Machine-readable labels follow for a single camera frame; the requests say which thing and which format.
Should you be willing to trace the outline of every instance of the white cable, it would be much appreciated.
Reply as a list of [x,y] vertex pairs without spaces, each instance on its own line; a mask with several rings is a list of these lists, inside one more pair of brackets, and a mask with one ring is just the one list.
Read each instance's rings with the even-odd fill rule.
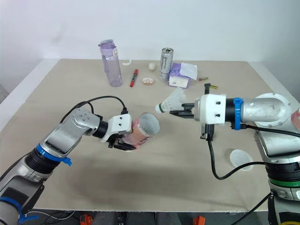
[[51,218],[53,218],[53,219],[58,219],[58,220],[65,220],[65,219],[69,219],[71,216],[73,216],[73,214],[75,213],[75,211],[73,211],[70,215],[68,215],[67,217],[63,217],[63,218],[57,218],[57,217],[54,217],[54,216],[52,216],[52,215],[50,215],[50,214],[48,214],[48,213],[46,213],[46,212],[42,212],[42,211],[30,211],[29,213],[41,213],[41,214],[44,214],[44,215],[46,215],[46,216],[49,216],[49,217],[51,217]]

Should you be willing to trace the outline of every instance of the red marker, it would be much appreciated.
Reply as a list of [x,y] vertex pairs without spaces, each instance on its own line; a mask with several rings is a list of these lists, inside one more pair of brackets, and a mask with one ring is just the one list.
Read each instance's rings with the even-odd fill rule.
[[131,80],[131,82],[130,82],[130,86],[131,86],[131,87],[133,87],[133,85],[135,84],[136,77],[137,77],[138,73],[139,73],[139,70],[138,70],[138,69],[135,69],[135,72],[133,73],[133,78],[132,78],[132,80]]

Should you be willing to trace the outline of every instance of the purple water bottle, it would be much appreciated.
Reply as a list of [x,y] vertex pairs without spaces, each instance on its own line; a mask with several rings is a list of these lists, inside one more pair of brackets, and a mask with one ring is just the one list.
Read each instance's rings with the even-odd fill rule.
[[106,72],[109,84],[112,87],[121,86],[122,77],[118,59],[118,50],[113,40],[104,40],[98,44],[98,46],[100,47],[104,71]]

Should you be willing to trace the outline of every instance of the badminton shuttlecock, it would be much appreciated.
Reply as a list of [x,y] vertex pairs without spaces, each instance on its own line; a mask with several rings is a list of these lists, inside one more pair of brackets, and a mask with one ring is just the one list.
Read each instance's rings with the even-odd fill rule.
[[164,113],[173,110],[183,110],[181,106],[186,102],[186,95],[182,88],[176,88],[172,94],[162,103],[155,106],[155,111],[157,113]]

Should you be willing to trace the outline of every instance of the green ring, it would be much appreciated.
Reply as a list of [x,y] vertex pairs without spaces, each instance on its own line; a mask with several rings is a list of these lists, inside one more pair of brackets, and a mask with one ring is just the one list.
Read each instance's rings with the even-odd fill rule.
[[161,108],[161,103],[158,106],[159,106],[160,111],[163,113],[164,110]]
[[270,182],[275,185],[288,187],[288,188],[298,188],[300,187],[300,181],[279,181],[279,180],[273,180],[270,178]]

